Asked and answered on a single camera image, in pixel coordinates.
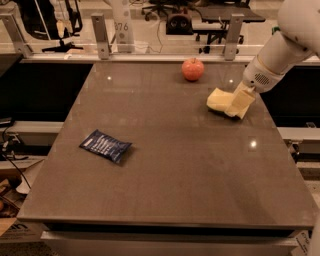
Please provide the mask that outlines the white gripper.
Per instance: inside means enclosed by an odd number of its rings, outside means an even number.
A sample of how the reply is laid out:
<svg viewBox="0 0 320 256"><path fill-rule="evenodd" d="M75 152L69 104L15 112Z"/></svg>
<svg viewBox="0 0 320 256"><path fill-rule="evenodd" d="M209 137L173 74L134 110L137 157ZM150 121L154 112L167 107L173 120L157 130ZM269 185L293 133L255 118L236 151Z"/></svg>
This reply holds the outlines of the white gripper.
<svg viewBox="0 0 320 256"><path fill-rule="evenodd" d="M255 100L255 92L270 91L282 79L283 74L274 74L255 57L245 68L243 79L233 92L230 103L224 113L229 117L242 119Z"/></svg>

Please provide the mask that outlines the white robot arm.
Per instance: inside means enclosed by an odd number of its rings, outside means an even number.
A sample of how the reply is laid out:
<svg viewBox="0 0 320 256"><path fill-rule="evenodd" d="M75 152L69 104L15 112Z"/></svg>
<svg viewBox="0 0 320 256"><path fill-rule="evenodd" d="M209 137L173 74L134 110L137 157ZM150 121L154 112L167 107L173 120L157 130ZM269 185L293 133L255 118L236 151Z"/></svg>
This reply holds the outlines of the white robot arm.
<svg viewBox="0 0 320 256"><path fill-rule="evenodd" d="M297 63L320 54L320 0L284 0L274 32L254 59L224 113L242 118L255 99L275 87Z"/></svg>

